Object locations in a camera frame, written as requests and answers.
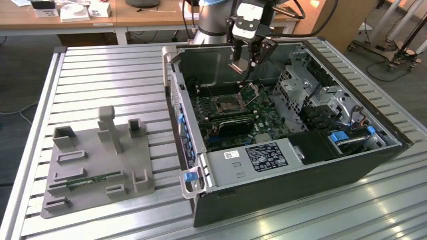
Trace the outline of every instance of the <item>green circuit board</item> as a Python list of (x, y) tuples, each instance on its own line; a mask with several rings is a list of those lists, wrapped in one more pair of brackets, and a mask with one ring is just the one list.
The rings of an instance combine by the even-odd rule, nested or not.
[[(269, 95), (267, 88), (249, 83), (235, 94), (204, 94), (191, 99), (208, 152), (256, 144), (257, 135), (276, 140), (289, 134)], [(225, 127), (231, 131), (221, 134)]]

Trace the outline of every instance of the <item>power supply label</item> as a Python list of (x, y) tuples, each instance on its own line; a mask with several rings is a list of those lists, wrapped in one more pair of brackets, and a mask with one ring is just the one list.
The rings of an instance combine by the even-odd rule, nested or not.
[(245, 152), (251, 159), (255, 171), (259, 173), (288, 165), (285, 157), (275, 142), (249, 147), (245, 149)]

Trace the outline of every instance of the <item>wooden desk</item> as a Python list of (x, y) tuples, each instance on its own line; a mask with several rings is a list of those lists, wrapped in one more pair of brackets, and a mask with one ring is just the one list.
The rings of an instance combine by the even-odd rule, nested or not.
[[(131, 7), (124, 0), (117, 0), (116, 12), (117, 27), (184, 25), (179, 0), (160, 0), (157, 8), (144, 9), (140, 12), (137, 12), (137, 8)], [(185, 21), (188, 25), (192, 24), (191, 19)], [(275, 24), (297, 21), (299, 20), (284, 15), (277, 15), (273, 19)]]
[[(179, 0), (160, 0), (159, 8), (140, 12), (125, 0), (109, 0), (109, 3), (109, 18), (92, 17), (89, 21), (61, 23), (59, 17), (37, 18), (31, 6), (17, 7), (11, 0), (0, 0), (0, 36), (116, 33), (119, 45), (127, 45), (127, 32), (185, 29)], [(296, 22), (277, 15), (272, 27), (281, 27), (283, 33), (291, 34)]]
[[(109, 3), (112, 9), (115, 9), (116, 0), (109, 0)], [(113, 27), (116, 22), (116, 14), (112, 11), (112, 15), (108, 18), (92, 17), (91, 21), (61, 23), (59, 17), (37, 18), (32, 6), (17, 7), (11, 0), (0, 0), (0, 30), (96, 28), (97, 25)]]
[[(144, 9), (137, 12), (137, 8), (127, 5), (124, 0), (116, 3), (117, 14), (117, 31), (141, 32), (141, 31), (167, 31), (185, 30), (183, 21), (183, 12), (179, 5), (179, 0), (160, 0), (157, 8)], [(297, 19), (284, 15), (277, 15), (272, 22), (272, 27), (280, 29), (284, 34), (291, 34), (297, 23)], [(192, 20), (185, 20), (188, 29), (192, 26)], [(117, 39), (121, 45), (125, 39)]]

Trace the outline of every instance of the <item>slotted aluminum surface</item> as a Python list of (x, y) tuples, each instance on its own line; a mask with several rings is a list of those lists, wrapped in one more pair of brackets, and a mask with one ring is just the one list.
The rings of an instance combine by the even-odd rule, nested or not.
[[(45, 101), (41, 100), (37, 109), (40, 119), (29, 134), (0, 239), (424, 238), (426, 128), (333, 47), (317, 39), (309, 41), (416, 142), (396, 160), (352, 185), (237, 219), (193, 228), (191, 204), (179, 186), (180, 164), (161, 88), (164, 44), (69, 48), (65, 54), (53, 56), (43, 91)], [(40, 211), (53, 128), (65, 125), (75, 130), (96, 128), (96, 108), (105, 105), (116, 107), (116, 124), (136, 116), (147, 123), (156, 191), (152, 195), (45, 220)]]

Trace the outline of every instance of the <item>gray fixture block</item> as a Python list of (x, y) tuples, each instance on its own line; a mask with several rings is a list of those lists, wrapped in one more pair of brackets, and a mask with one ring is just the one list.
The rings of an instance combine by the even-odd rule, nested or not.
[(63, 164), (63, 163), (69, 163), (71, 161), (77, 161), (85, 158), (88, 158), (88, 154), (84, 150), (81, 150), (81, 151), (72, 151), (72, 152), (57, 155), (56, 161), (59, 164)]
[(139, 138), (147, 135), (147, 127), (144, 126), (145, 123), (143, 123), (139, 119), (131, 119), (127, 122), (128, 125), (128, 133), (131, 138)]
[[(140, 119), (132, 119), (115, 126), (112, 107), (101, 107), (99, 117), (96, 129), (73, 132), (71, 127), (65, 127), (56, 131), (56, 137), (68, 137), (72, 147), (53, 146), (40, 213), (44, 219), (155, 192), (145, 124)], [(117, 142), (123, 149), (119, 153)], [(120, 185), (121, 190), (109, 188)], [(48, 210), (48, 203), (61, 197), (72, 204)]]
[(105, 193), (109, 199), (116, 199), (119, 197), (125, 197), (127, 195), (127, 188), (125, 185), (121, 183), (115, 186), (108, 186), (105, 188)]
[(100, 125), (104, 127), (107, 125), (111, 141), (117, 154), (124, 152), (123, 145), (120, 142), (120, 135), (115, 125), (116, 112), (113, 106), (101, 106), (99, 108), (99, 120), (103, 122)]
[(79, 179), (87, 176), (87, 170), (81, 167), (80, 169), (72, 169), (63, 173), (55, 173), (53, 181), (61, 182), (64, 180)]
[(47, 206), (44, 209), (51, 213), (69, 209), (72, 203), (69, 202), (68, 198), (63, 196), (56, 198), (53, 201), (47, 202), (45, 205)]
[(69, 194), (71, 189), (67, 185), (59, 185), (59, 186), (51, 185), (47, 187), (47, 192), (52, 196), (61, 196), (61, 195)]
[(107, 124), (103, 121), (97, 121), (99, 130), (107, 131), (108, 127)]
[(97, 132), (97, 137), (101, 143), (107, 143), (112, 140), (111, 136), (109, 136), (109, 131), (104, 130), (104, 131), (99, 131)]
[(155, 181), (149, 178), (147, 170), (143, 171), (143, 176), (137, 177), (136, 173), (132, 172), (132, 183), (135, 192), (145, 192), (153, 188)]
[(76, 137), (76, 134), (71, 126), (55, 128), (53, 143), (59, 149), (65, 150), (75, 148), (75, 145), (72, 143), (73, 137)]
[(107, 181), (113, 183), (116, 181), (120, 181), (120, 180), (124, 180), (127, 179), (127, 175), (125, 175), (125, 172), (121, 170), (117, 172), (117, 174), (115, 175), (111, 175), (111, 176), (107, 176)]

